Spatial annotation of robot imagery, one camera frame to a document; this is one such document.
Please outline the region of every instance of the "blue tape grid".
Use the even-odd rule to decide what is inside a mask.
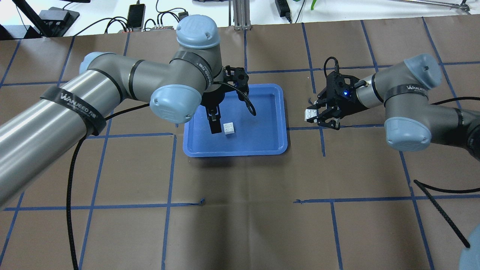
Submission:
[[[371,65],[371,66],[341,67],[341,69],[374,68],[376,71],[378,71],[379,68],[389,67],[390,65],[378,65],[377,64],[377,62],[375,60],[373,50],[372,50],[370,40],[368,38],[368,33],[367,33],[366,28],[365,28],[364,22],[361,21],[360,23],[362,25],[362,29],[363,29],[364,34],[365,34],[367,45],[369,47],[369,51],[370,51],[370,54],[371,54],[371,57],[372,57],[373,65]],[[480,64],[480,61],[443,63],[441,58],[440,58],[440,55],[438,53],[438,50],[437,50],[437,48],[436,48],[436,46],[433,42],[433,39],[430,35],[430,32],[428,30],[428,26],[427,26],[424,19],[423,19],[423,23],[424,23],[424,27],[425,27],[425,31],[427,33],[427,36],[428,36],[428,38],[429,38],[429,40],[432,44],[432,47],[435,51],[435,54],[436,54],[436,56],[439,60],[439,65],[442,68],[442,71],[445,75],[445,78],[446,78],[447,83],[450,87],[452,95],[454,97],[456,97],[455,91],[453,89],[453,86],[450,82],[450,79],[448,77],[448,74],[447,74],[444,66],[445,65]],[[311,75],[311,80],[312,80],[313,92],[316,93],[313,71],[322,71],[323,68],[314,68],[312,66],[312,59],[311,59],[311,55],[310,55],[310,48],[309,48],[309,44],[308,44],[307,33],[306,33],[305,26],[304,26],[303,23],[301,24],[301,26],[302,26],[302,31],[303,31],[303,35],[304,35],[304,41],[305,41],[305,47],[306,47],[306,50],[307,50],[307,56],[308,56],[308,61],[309,61],[309,68],[308,69],[248,71],[248,73],[249,74],[263,74],[263,73],[289,73],[289,72],[309,71],[310,75]],[[130,40],[130,34],[127,35],[123,55],[126,55],[129,40]],[[66,68],[66,65],[67,65],[67,62],[68,62],[68,58],[69,58],[70,53],[72,51],[73,43],[74,43],[74,37],[72,38],[72,41],[71,41],[71,44],[70,44],[70,47],[69,47],[69,50],[68,50],[68,53],[67,53],[67,57],[65,59],[65,62],[64,62],[64,65],[63,65],[63,68],[62,68],[62,71],[61,71],[61,74],[60,74],[60,77],[59,77],[58,81],[56,81],[56,82],[30,82],[30,83],[5,84],[4,82],[5,82],[5,79],[7,77],[8,71],[10,70],[10,67],[13,63],[14,57],[15,57],[15,55],[16,55],[19,47],[20,47],[20,44],[21,44],[21,41],[18,41],[18,43],[16,45],[16,48],[13,52],[12,58],[11,58],[8,66],[7,66],[6,71],[5,71],[5,74],[3,75],[3,77],[0,81],[0,87],[2,87],[2,86],[47,85],[47,84],[60,85],[60,84],[66,83],[67,81],[62,81],[61,79],[62,79],[63,74],[65,72],[65,68]],[[247,70],[247,63],[248,63],[248,61],[247,61],[247,31],[244,31],[244,62],[245,62],[245,70]],[[460,103],[458,101],[457,101],[457,105],[458,105],[459,108],[461,108]],[[96,183],[95,183],[95,187],[94,187],[94,193],[93,193],[93,196],[92,196],[92,202],[91,202],[90,206],[74,206],[74,207],[72,207],[73,210],[77,210],[77,209],[88,209],[89,210],[88,222],[87,222],[87,227],[85,229],[85,237],[84,237],[84,241],[83,241],[83,245],[82,245],[82,252],[81,252],[81,257],[80,257],[80,265],[79,265],[80,269],[83,265],[84,253],[85,253],[85,249],[86,249],[88,232],[89,232],[89,228],[90,228],[90,223],[91,223],[93,210],[95,210],[95,209],[128,209],[128,208],[167,208],[167,215],[166,215],[166,219],[165,219],[164,242],[163,242],[164,246],[163,246],[162,261],[161,261],[162,270],[164,270],[165,269],[166,254],[167,254],[169,214],[170,214],[171,207],[184,207],[184,206],[200,205],[200,204],[203,203],[203,199],[200,201],[200,203],[171,203],[171,194],[172,194],[172,188],[173,188],[173,172],[174,172],[174,163],[175,163],[175,151],[176,151],[176,143],[177,143],[177,139],[174,135],[174,143],[173,143],[173,150],[172,150],[172,161],[171,161],[171,168],[170,168],[170,183],[169,183],[169,189],[168,189],[168,202],[166,204],[95,205],[96,192],[97,192],[97,189],[98,189],[98,183],[99,183],[101,169],[102,169],[102,166],[103,166],[103,160],[104,160],[104,157],[105,157],[105,151],[106,151],[106,147],[107,147],[108,138],[173,135],[171,133],[110,135],[109,134],[110,127],[111,127],[111,120],[108,123],[107,134],[106,135],[97,136],[97,137],[94,137],[94,136],[89,137],[89,139],[104,139],[105,140],[104,145],[103,145],[103,149],[102,149],[100,164],[99,164],[99,167],[98,167],[97,178],[96,178]],[[342,128],[349,128],[349,127],[350,128],[368,128],[368,127],[383,127],[383,125],[382,124],[367,124],[367,125],[342,126]],[[323,135],[323,129],[321,127],[290,127],[290,128],[287,128],[287,129],[289,131],[318,129],[319,132],[320,132],[320,141],[321,141],[321,144],[322,144],[322,154],[323,154],[323,156],[325,156],[324,135]],[[400,157],[401,157],[401,160],[402,160],[402,165],[404,167],[404,171],[405,171],[405,175],[406,175],[406,179],[407,179],[407,184],[408,184],[408,187],[410,189],[411,196],[406,196],[406,197],[378,197],[378,198],[307,199],[307,200],[297,200],[297,201],[294,202],[294,203],[329,203],[330,204],[331,213],[332,213],[332,222],[333,222],[333,228],[334,228],[334,236],[335,236],[336,248],[337,248],[338,264],[339,264],[340,269],[343,269],[343,263],[342,263],[342,258],[341,258],[340,242],[339,242],[339,238],[338,238],[338,229],[337,229],[337,226],[336,226],[335,203],[364,202],[364,201],[399,201],[399,200],[411,200],[412,201],[412,203],[414,205],[415,213],[416,213],[416,216],[417,216],[417,220],[418,220],[418,223],[419,223],[419,228],[420,228],[420,233],[421,233],[421,236],[422,236],[422,240],[424,242],[424,246],[425,246],[425,249],[426,249],[426,252],[427,252],[429,265],[430,265],[430,268],[432,270],[434,269],[433,261],[432,261],[431,255],[430,255],[430,250],[429,250],[428,243],[427,243],[427,240],[426,240],[426,237],[425,237],[425,232],[424,232],[424,229],[423,229],[423,226],[422,226],[422,223],[421,223],[420,213],[418,211],[418,207],[417,207],[417,204],[416,204],[417,200],[427,200],[428,198],[426,196],[415,196],[415,194],[413,192],[413,189],[410,185],[410,178],[409,178],[409,174],[408,174],[407,164],[405,162],[405,158],[403,156],[403,153],[401,153],[401,152],[400,152]],[[436,199],[459,199],[459,198],[460,199],[466,199],[466,198],[480,198],[480,195],[478,195],[478,194],[473,194],[473,195],[443,195],[443,196],[434,196],[434,197]],[[16,221],[16,217],[17,217],[19,211],[65,210],[65,207],[21,207],[22,199],[23,199],[23,194],[21,194],[21,196],[18,200],[17,207],[6,208],[5,209],[5,211],[13,211],[14,215],[13,215],[12,222],[11,222],[11,225],[10,225],[10,228],[9,228],[9,231],[8,231],[7,238],[6,238],[5,243],[3,245],[3,248],[2,248],[2,253],[0,255],[0,265],[1,265],[1,262],[4,258],[5,251],[6,251],[7,246],[8,246],[8,241],[9,241],[11,233],[13,231],[15,221]]]

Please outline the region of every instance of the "small white box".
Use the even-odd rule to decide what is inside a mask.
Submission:
[[[223,124],[223,132],[225,135],[235,133],[235,129],[233,128],[233,122]]]
[[[307,119],[310,119],[312,117],[315,117],[318,115],[318,110],[309,110],[309,109],[306,109],[305,110],[305,121],[307,121]]]

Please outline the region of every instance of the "blue plastic bin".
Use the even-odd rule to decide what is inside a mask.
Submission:
[[[222,133],[211,134],[205,107],[199,106],[185,123],[183,151],[189,157],[279,155],[288,147],[283,90],[275,84],[250,85],[253,116],[235,92],[220,104]],[[233,122],[234,134],[225,135],[223,124]]]

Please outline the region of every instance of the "black band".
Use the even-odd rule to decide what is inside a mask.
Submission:
[[[135,96],[135,93],[133,92],[133,75],[135,74],[135,71],[137,70],[138,65],[145,60],[138,60],[132,67],[132,70],[130,70],[130,76],[128,77],[128,92],[130,92],[130,96],[134,100],[138,100],[137,97]]]
[[[108,73],[106,73],[105,71],[100,70],[100,69],[98,69],[98,68],[89,68],[88,70],[93,70],[93,71],[102,73],[105,77],[107,77],[110,81],[112,81],[113,84],[115,85],[115,87],[117,88],[117,91],[119,92],[119,95],[120,95],[120,103],[125,99],[125,98],[123,97],[123,92],[122,92],[122,90],[121,90],[121,88],[120,88],[119,83],[117,83],[117,81],[115,81],[115,79],[114,79],[112,76],[110,76],[110,74],[108,74]]]
[[[427,90],[421,85],[418,85],[418,84],[399,85],[387,90],[387,92],[385,93],[384,106],[389,98],[400,95],[400,94],[407,94],[407,93],[418,94],[428,99]]]
[[[45,91],[40,98],[50,100],[76,112],[85,122],[87,131],[92,130],[93,128],[92,134],[95,136],[100,134],[107,125],[105,118],[103,118],[99,111],[97,111],[92,105],[88,104],[85,100],[65,89],[52,86]]]
[[[460,109],[457,109],[457,108],[453,108],[458,116],[458,125],[457,125],[457,128],[460,128],[463,126],[463,115],[462,115],[462,111],[460,111]]]
[[[377,91],[377,88],[375,87],[375,75],[377,73],[373,74],[372,76],[372,81],[371,81],[371,84],[372,84],[372,89],[373,89],[373,93],[375,94],[375,96],[378,98],[378,100],[383,103],[384,102],[384,99],[380,96],[380,94],[378,94],[378,91]]]
[[[208,64],[205,59],[203,59],[200,55],[195,54],[193,52],[180,50],[173,56],[173,60],[180,59],[189,62],[190,64],[194,65],[204,76],[206,87],[205,89],[209,88],[213,84],[213,76],[212,76],[212,68]]]

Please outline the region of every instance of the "light blue cap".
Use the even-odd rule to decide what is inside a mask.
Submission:
[[[150,109],[162,119],[181,124],[192,119],[201,101],[202,95],[195,88],[185,85],[167,85],[153,92],[150,98]]]
[[[433,56],[427,53],[419,54],[403,60],[415,78],[428,89],[435,88],[442,82],[442,71]]]
[[[398,151],[424,150],[432,140],[430,130],[422,123],[405,117],[391,117],[385,121],[386,140]]]
[[[220,35],[210,17],[192,15],[183,18],[178,24],[177,41],[187,48],[208,49],[220,44]]]
[[[85,72],[88,69],[88,66],[95,60],[95,58],[99,57],[102,54],[116,54],[114,52],[100,52],[100,51],[94,51],[89,54],[87,54],[83,60],[83,62],[80,63],[80,69],[79,69],[79,74]]]
[[[464,248],[460,254],[459,270],[480,269],[480,225],[468,237],[470,248]]]

